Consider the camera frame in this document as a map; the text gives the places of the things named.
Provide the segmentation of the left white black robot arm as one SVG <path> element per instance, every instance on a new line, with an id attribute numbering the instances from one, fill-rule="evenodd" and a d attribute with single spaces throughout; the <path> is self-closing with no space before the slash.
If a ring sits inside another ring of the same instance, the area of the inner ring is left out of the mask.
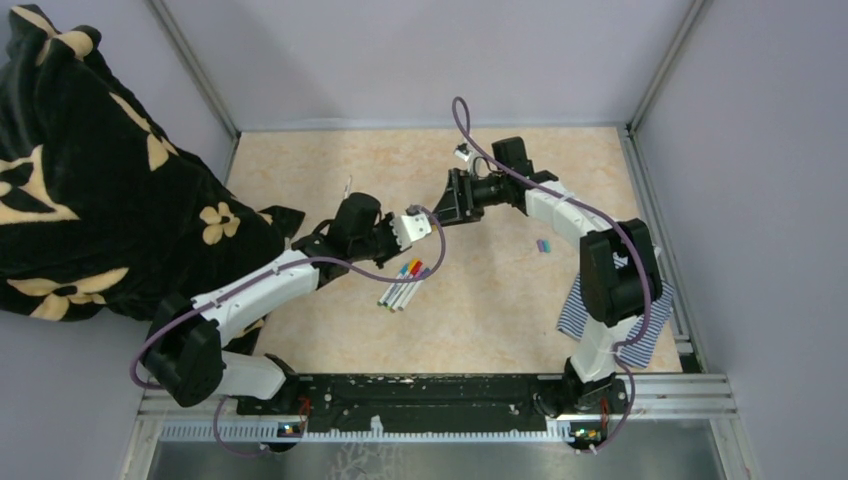
<path id="1" fill-rule="evenodd" d="M 235 281 L 186 299 L 164 300 L 130 366 L 138 386 L 167 391 L 182 407 L 210 396 L 250 398 L 277 414 L 300 399 L 299 377 L 282 359 L 228 351 L 248 327 L 284 303 L 315 292 L 352 270 L 383 266 L 402 251 L 393 214 L 375 197 L 355 192 L 333 218 Z"/>

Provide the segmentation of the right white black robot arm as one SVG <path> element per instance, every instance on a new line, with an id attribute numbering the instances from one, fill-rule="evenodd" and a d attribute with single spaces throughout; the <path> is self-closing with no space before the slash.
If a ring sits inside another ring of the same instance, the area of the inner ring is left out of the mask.
<path id="1" fill-rule="evenodd" d="M 498 167 L 481 175 L 477 166 L 486 157 L 469 142 L 455 147 L 466 166 L 449 171 L 435 214 L 454 226 L 480 221 L 490 206 L 510 205 L 577 250 L 577 304 L 588 318 L 561 383 L 538 394 L 536 404 L 548 416 L 588 412 L 613 390 L 618 351 L 663 292 L 650 230 L 638 218 L 612 220 L 578 200 L 556 175 L 536 170 L 522 138 L 497 141 L 492 149 Z"/>

